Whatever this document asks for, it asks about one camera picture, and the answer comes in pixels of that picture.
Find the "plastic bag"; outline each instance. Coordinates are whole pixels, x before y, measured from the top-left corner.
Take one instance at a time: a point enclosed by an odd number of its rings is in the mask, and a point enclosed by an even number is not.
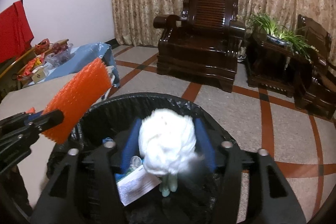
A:
[[[223,140],[236,143],[206,111],[192,102],[159,93],[126,94],[95,104],[84,114],[68,140],[62,145],[55,145],[47,163],[47,176],[53,174],[55,167],[70,148],[78,148],[85,156],[100,146],[107,137],[115,140],[119,148],[123,147],[123,143],[127,142],[127,138],[123,137],[127,136],[135,118],[144,119],[157,108],[168,108],[180,115],[201,118],[214,143]],[[88,199],[96,200],[98,194],[90,168],[81,167],[80,170],[86,170],[86,175],[84,172],[81,175],[89,178]],[[222,176],[209,173],[206,166],[199,162],[191,170],[191,176],[178,176],[178,190],[169,197],[163,198],[155,188],[126,206],[124,210],[128,223],[209,223]],[[99,223],[99,210],[94,211],[90,207],[89,215],[93,223]]]
[[[45,57],[45,61],[52,64],[53,67],[59,67],[63,63],[70,60],[75,54],[71,53],[71,48],[73,47],[72,43],[68,44],[68,49],[62,51],[60,53],[51,53]]]

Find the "red towel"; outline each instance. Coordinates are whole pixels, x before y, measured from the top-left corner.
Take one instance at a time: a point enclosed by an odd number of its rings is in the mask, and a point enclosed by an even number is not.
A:
[[[0,13],[0,63],[23,54],[30,48],[33,38],[23,0],[14,2]]]

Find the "green plant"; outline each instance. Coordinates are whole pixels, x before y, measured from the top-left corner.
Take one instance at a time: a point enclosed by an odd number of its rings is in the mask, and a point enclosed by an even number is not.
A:
[[[251,26],[263,28],[267,34],[286,41],[291,52],[294,54],[301,54],[309,61],[310,56],[307,49],[312,48],[317,51],[315,47],[309,46],[305,42],[305,38],[303,36],[295,34],[293,31],[288,30],[283,25],[278,25],[277,21],[273,18],[270,18],[267,14],[252,14],[250,17],[248,17],[248,20]]]
[[[278,25],[273,18],[270,18],[267,14],[252,14],[249,17],[249,21],[252,25],[257,25],[263,28],[269,35],[275,37],[278,33]]]

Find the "table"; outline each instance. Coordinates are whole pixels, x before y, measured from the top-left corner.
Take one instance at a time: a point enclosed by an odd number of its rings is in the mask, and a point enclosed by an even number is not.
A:
[[[265,33],[254,32],[248,42],[245,60],[248,86],[263,86],[293,97],[295,69],[308,61],[293,54],[288,46],[270,42]]]

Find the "potted plant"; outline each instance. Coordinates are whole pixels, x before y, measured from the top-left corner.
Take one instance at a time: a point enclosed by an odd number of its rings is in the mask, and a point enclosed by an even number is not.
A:
[[[303,36],[295,34],[292,30],[288,30],[285,26],[278,25],[276,20],[270,18],[267,14],[252,14],[247,18],[247,25],[253,27],[254,30],[264,29],[267,33],[267,39],[269,41],[288,47],[293,54],[299,54],[311,62],[308,49],[312,48],[315,51],[317,50],[315,47],[308,45]]]

